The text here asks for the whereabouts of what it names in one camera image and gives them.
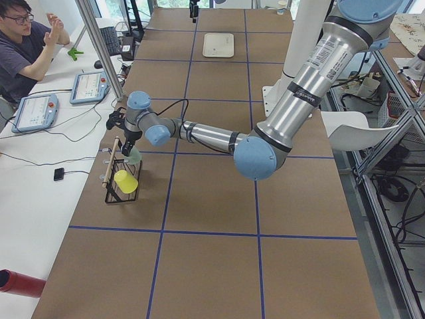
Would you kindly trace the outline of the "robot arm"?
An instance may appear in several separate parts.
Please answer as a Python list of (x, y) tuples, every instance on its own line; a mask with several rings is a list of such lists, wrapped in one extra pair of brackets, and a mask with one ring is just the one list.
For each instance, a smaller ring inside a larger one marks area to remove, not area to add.
[(257, 181), (284, 164), (293, 138), (333, 83), (358, 53), (387, 46), (400, 1), (302, 1), (297, 11), (282, 75), (263, 95), (266, 117), (249, 134), (184, 118), (163, 118), (148, 94), (127, 100), (121, 127), (128, 155), (140, 138), (161, 146), (171, 138), (198, 143), (233, 156), (237, 170)]

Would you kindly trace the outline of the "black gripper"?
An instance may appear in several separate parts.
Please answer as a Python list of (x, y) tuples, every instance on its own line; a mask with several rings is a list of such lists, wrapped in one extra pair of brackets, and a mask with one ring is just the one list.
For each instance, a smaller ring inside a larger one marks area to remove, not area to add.
[(189, 10), (190, 10), (190, 17), (192, 18), (192, 22), (196, 23), (197, 18), (199, 15), (199, 6), (198, 6), (199, 0), (190, 0), (189, 1)]
[(131, 131), (127, 128), (124, 130), (124, 136), (126, 138), (125, 143), (123, 144), (121, 151), (124, 156), (130, 156), (131, 151), (135, 143), (142, 137), (142, 131)]

